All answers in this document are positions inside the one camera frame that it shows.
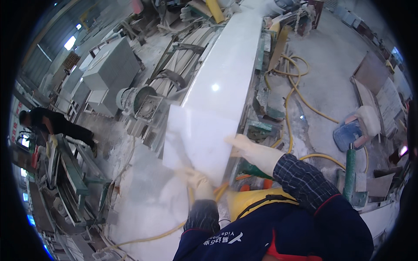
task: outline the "window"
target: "window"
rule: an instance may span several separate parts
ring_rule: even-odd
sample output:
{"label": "window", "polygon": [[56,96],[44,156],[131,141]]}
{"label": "window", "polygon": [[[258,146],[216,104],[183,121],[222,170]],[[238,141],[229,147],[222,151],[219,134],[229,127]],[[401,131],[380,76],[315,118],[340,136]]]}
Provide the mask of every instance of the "window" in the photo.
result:
{"label": "window", "polygon": [[32,226],[35,226],[35,220],[33,219],[32,215],[27,215],[28,216],[28,221],[29,224],[31,224]]}
{"label": "window", "polygon": [[25,147],[29,147],[29,141],[27,140],[29,137],[24,135],[22,139],[22,145]]}
{"label": "window", "polygon": [[392,49],[392,52],[391,52],[392,54],[393,54],[393,56],[395,57],[395,60],[398,62],[398,64],[400,64],[400,63],[402,63],[403,62],[403,57],[402,57],[402,55],[400,54],[400,52],[399,52],[399,50],[398,50],[398,48],[396,48],[396,46],[395,47],[393,47],[393,49]]}
{"label": "window", "polygon": [[71,50],[73,48],[74,43],[76,42],[76,38],[72,36],[65,44],[64,47],[67,50]]}
{"label": "window", "polygon": [[27,172],[25,169],[20,168],[20,175],[21,175],[22,177],[26,177],[26,176],[28,175],[28,172]]}

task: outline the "person's arm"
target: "person's arm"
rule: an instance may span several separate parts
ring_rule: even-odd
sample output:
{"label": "person's arm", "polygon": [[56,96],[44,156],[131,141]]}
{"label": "person's arm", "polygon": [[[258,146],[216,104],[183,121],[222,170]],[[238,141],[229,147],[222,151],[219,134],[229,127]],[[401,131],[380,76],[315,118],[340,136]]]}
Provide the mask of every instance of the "person's arm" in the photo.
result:
{"label": "person's arm", "polygon": [[173,260],[181,260],[198,245],[220,230],[219,213],[214,201],[213,189],[206,176],[198,171],[186,168],[176,171],[190,188],[194,189],[196,201],[191,207],[184,232]]}
{"label": "person's arm", "polygon": [[43,131],[39,131],[43,137],[43,139],[45,140],[45,143],[48,143],[48,133],[43,132]]}
{"label": "person's arm", "polygon": [[214,200],[196,200],[191,207],[173,261],[182,260],[220,230],[218,207]]}
{"label": "person's arm", "polygon": [[369,260],[373,239],[367,225],[337,188],[314,166],[283,155],[273,178],[313,215],[331,260]]}
{"label": "person's arm", "polygon": [[42,116],[42,123],[45,124],[46,128],[49,130],[49,134],[54,135],[54,128],[52,127],[49,118]]}
{"label": "person's arm", "polygon": [[53,129],[53,127],[52,127],[51,121],[49,120],[49,118],[48,118],[48,117],[42,116],[42,123],[46,125],[46,128],[49,130],[49,133],[51,134],[51,141],[52,141],[52,144],[53,144],[54,146],[57,146],[57,145],[58,145],[58,141],[57,141],[57,139],[56,139],[56,137],[55,137],[55,134],[54,134],[54,129]]}

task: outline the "marble tile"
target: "marble tile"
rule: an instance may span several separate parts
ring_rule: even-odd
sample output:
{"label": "marble tile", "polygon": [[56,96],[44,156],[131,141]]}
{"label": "marble tile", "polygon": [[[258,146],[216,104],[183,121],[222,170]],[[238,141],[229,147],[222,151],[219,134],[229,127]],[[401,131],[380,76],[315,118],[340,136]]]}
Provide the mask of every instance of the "marble tile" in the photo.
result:
{"label": "marble tile", "polygon": [[221,185],[232,146],[223,139],[237,132],[238,121],[211,112],[170,106],[163,165],[171,169],[192,167]]}

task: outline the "white rubber glove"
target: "white rubber glove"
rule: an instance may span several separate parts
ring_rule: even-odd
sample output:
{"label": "white rubber glove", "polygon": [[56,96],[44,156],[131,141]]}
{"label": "white rubber glove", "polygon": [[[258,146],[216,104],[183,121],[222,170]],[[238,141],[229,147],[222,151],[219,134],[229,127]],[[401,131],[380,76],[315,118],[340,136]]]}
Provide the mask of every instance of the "white rubber glove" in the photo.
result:
{"label": "white rubber glove", "polygon": [[184,183],[186,183],[187,186],[194,189],[194,197],[196,200],[215,200],[212,185],[210,184],[209,179],[204,174],[188,167],[176,170],[175,174]]}
{"label": "white rubber glove", "polygon": [[51,141],[54,147],[58,146],[58,140],[56,140],[55,134],[51,135]]}
{"label": "white rubber glove", "polygon": [[46,142],[46,156],[49,158],[49,154],[51,153],[51,145],[49,142]]}
{"label": "white rubber glove", "polygon": [[224,141],[233,145],[231,157],[243,157],[271,177],[277,161],[284,155],[284,152],[254,143],[242,134],[226,137]]}

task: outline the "green metal pipe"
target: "green metal pipe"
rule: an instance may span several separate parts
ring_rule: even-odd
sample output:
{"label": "green metal pipe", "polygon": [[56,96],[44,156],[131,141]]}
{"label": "green metal pipe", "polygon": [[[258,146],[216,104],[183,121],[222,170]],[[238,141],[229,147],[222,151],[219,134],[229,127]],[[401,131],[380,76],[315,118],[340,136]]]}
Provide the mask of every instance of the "green metal pipe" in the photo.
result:
{"label": "green metal pipe", "polygon": [[354,170],[356,166],[356,150],[354,144],[350,143],[349,150],[347,150],[347,162],[345,165],[345,184],[343,190],[343,197],[351,203],[353,196],[354,186],[356,182],[356,172]]}

